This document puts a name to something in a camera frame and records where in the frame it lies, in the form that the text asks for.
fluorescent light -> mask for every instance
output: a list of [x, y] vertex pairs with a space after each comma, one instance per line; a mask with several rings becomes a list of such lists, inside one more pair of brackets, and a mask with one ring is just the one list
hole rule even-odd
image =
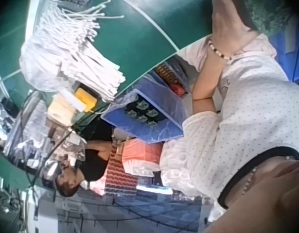
[[173, 194], [173, 190], [171, 188], [166, 188], [166, 187], [150, 188], [150, 187], [146, 187], [146, 186], [137, 185], [136, 189], [142, 190], [145, 192], [160, 193], [160, 194], [165, 194], [165, 195]]
[[48, 176], [52, 176], [53, 174], [54, 174], [54, 172], [55, 172], [55, 170], [56, 170], [56, 168], [57, 168], [57, 165], [58, 165], [58, 163], [57, 162], [55, 162], [53, 165], [52, 165], [52, 167], [49, 169], [49, 171], [48, 171]]
[[1, 140], [7, 140], [8, 136], [3, 132], [3, 129], [0, 129], [0, 138]]

bracelet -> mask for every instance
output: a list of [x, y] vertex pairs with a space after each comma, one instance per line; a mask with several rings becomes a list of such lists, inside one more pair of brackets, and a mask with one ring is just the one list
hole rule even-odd
[[225, 59], [225, 60], [228, 60], [230, 61], [231, 60], [231, 57], [229, 56], [226, 56], [224, 54], [222, 54], [220, 51], [217, 50], [216, 47], [214, 47], [213, 43], [212, 43], [212, 40], [209, 40], [209, 47], [218, 55], [220, 56], [221, 58]]

hand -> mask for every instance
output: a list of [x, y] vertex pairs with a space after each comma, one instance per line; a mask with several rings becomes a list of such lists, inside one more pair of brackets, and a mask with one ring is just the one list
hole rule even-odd
[[299, 232], [299, 162], [285, 161], [268, 175], [204, 233]]
[[68, 159], [64, 158], [60, 164], [61, 166], [61, 169], [64, 170], [66, 168], [69, 168], [70, 167], [70, 163], [68, 161]]
[[232, 0], [212, 0], [212, 4], [212, 42], [222, 54], [233, 56], [259, 35], [243, 24]]

orange fabric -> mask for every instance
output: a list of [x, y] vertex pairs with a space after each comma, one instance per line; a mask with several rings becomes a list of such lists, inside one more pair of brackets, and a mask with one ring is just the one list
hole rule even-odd
[[147, 144], [139, 139], [131, 139], [124, 144], [122, 163], [135, 159], [159, 165], [161, 152], [162, 143]]

